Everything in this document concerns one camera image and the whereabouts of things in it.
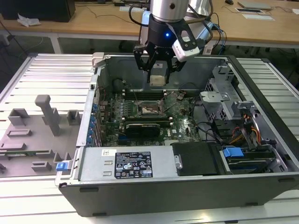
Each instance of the metal slotted surface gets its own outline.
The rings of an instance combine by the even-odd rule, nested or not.
[[[25,108],[29,115],[42,114],[35,105],[39,94],[49,94],[51,107],[59,114],[79,110],[82,114],[91,76],[92,55],[38,54],[28,63],[0,102],[0,139],[10,125],[8,115],[14,108]]]
[[[299,140],[299,93],[274,68],[261,59],[238,58],[242,67],[270,102],[274,110]],[[243,86],[239,86],[247,100],[251,100]]]

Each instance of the gray plastic block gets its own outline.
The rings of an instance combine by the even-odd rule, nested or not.
[[[61,159],[59,153],[55,153],[55,156],[54,156],[54,159],[53,159],[53,163],[57,164],[57,163],[59,163],[61,161],[62,161],[62,159]]]
[[[6,170],[6,167],[0,163],[0,173],[4,173],[4,170]]]
[[[7,151],[18,151],[18,150],[25,150],[26,144],[25,143],[15,143],[15,144],[2,144],[0,150],[7,150]]]
[[[5,154],[0,154],[0,160],[9,160],[9,157]]]
[[[31,168],[35,171],[51,171],[52,166],[47,161],[36,161],[32,162]]]
[[[49,95],[38,95],[36,97],[35,103],[39,106],[45,116],[47,123],[54,136],[59,136],[60,127],[57,117],[54,116],[53,110],[50,106],[50,96]]]
[[[67,120],[69,125],[80,125],[81,118],[78,110],[69,110],[67,112]]]
[[[13,109],[8,116],[13,126],[25,126],[23,118],[29,118],[25,109]]]
[[[71,160],[71,156],[69,153],[65,154],[64,160]]]
[[[26,137],[26,136],[30,136],[31,134],[32,134],[32,132],[30,131],[30,129],[18,129],[18,130],[9,131],[7,133],[7,136],[9,138],[12,138],[12,137]]]
[[[55,153],[53,152],[53,150],[49,150],[48,152],[46,153],[36,153],[36,156],[38,158],[54,158],[55,156]]]
[[[54,118],[57,119],[58,123],[60,123],[61,117],[57,111],[56,108],[52,108],[53,114],[54,114]],[[45,125],[49,125],[49,123],[47,122],[47,119],[45,116],[42,116],[43,122],[45,123]]]
[[[56,164],[53,162],[55,153],[59,153],[59,156],[62,159],[64,159],[67,152],[70,154],[71,158],[74,157],[80,125],[70,126],[66,114],[60,115],[60,135],[55,137],[53,136],[50,127],[44,124],[42,116],[43,115],[30,115],[29,118],[24,118],[25,128],[22,126],[15,127],[12,124],[9,125],[0,140],[0,146],[2,144],[25,143],[26,149],[23,151],[19,150],[20,152],[15,154],[9,154],[11,153],[11,151],[9,151],[6,156],[0,156],[0,163],[7,168],[7,172],[0,174],[1,177],[55,175]],[[10,131],[21,129],[30,129],[32,135],[29,137],[8,137],[7,134]],[[27,155],[28,152],[34,151],[40,152],[37,152],[37,154],[33,156]],[[0,154],[5,153],[6,150],[0,149]],[[34,161],[47,161],[52,166],[52,170],[35,172],[31,168],[32,162]]]

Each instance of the power supply label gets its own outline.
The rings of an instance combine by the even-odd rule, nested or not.
[[[150,152],[116,153],[116,179],[153,177]]]

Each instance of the wooden desk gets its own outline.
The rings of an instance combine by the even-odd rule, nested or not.
[[[250,1],[264,2],[271,7],[280,6],[288,9],[299,9],[299,2],[278,0]],[[242,13],[229,11],[230,9],[236,12],[235,8],[242,8],[237,3],[237,0],[235,0],[234,5],[224,4],[221,0],[214,2],[214,11],[219,15],[221,29],[227,33],[228,43],[251,42],[252,44],[265,44],[269,47],[271,44],[299,45],[299,15],[287,13],[281,8],[275,8],[268,12],[265,11],[265,14],[260,14],[270,15],[275,21],[248,20]],[[215,15],[212,16],[212,21],[217,22]]]
[[[133,12],[132,15],[136,20],[141,21],[142,13]],[[139,35],[139,26],[130,20],[128,12],[120,11],[120,8],[114,5],[90,6],[76,3],[76,12],[66,23],[41,21],[41,25],[28,28],[16,20],[2,19],[1,21],[13,35],[49,37],[56,54],[63,52],[58,41],[60,37],[138,40]],[[0,25],[1,34],[8,35]]]
[[[278,0],[250,0],[265,2],[272,7],[297,8],[299,2]],[[112,40],[137,40],[139,26],[131,23],[128,12],[121,12],[119,7],[89,6],[76,4],[76,12],[68,23],[42,21],[40,26],[24,27],[17,21],[2,20],[3,24],[14,35],[45,36],[52,41],[55,53],[62,53],[58,39],[87,38],[87,39],[112,39]],[[228,5],[224,0],[213,0],[214,11],[219,15],[220,26],[227,33],[227,45],[299,48],[299,15],[287,13],[281,8],[275,8],[270,14],[275,21],[248,20],[241,13],[236,12],[236,7],[241,7],[237,0],[234,5]],[[141,20],[142,13],[133,13],[137,20]],[[217,22],[215,15],[212,21]],[[0,30],[0,35],[7,35],[5,30]],[[215,45],[219,38],[217,32],[210,42],[209,47]]]

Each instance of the barcode sticker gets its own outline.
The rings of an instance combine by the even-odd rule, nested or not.
[[[103,149],[102,156],[115,156],[116,149]]]

